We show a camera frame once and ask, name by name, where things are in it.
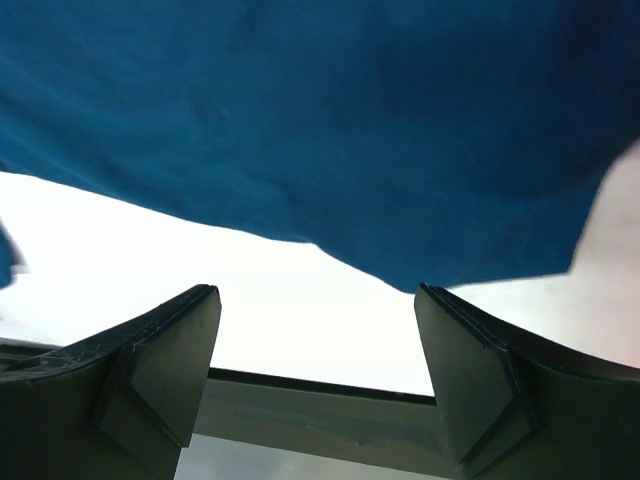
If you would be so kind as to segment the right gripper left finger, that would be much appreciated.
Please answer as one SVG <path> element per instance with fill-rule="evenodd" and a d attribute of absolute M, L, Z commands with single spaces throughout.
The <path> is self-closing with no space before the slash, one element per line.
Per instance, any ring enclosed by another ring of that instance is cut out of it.
<path fill-rule="evenodd" d="M 221 316 L 198 285 L 65 347 L 1 343 L 5 479 L 171 479 L 188 447 Z"/>

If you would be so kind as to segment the blue printed t-shirt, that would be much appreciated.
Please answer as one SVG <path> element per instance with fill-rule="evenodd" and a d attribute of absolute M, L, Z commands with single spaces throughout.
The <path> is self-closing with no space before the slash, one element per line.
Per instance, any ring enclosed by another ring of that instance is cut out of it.
<path fill-rule="evenodd" d="M 565 272 L 639 137 L 635 1 L 5 1 L 1 168 L 396 289 Z"/>

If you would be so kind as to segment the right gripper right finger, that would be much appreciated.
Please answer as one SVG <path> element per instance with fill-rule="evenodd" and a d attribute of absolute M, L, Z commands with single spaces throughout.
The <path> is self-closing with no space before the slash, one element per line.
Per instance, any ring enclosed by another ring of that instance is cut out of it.
<path fill-rule="evenodd" d="M 639 371 L 489 315 L 440 287 L 414 308 L 444 451 L 465 479 L 636 479 Z"/>

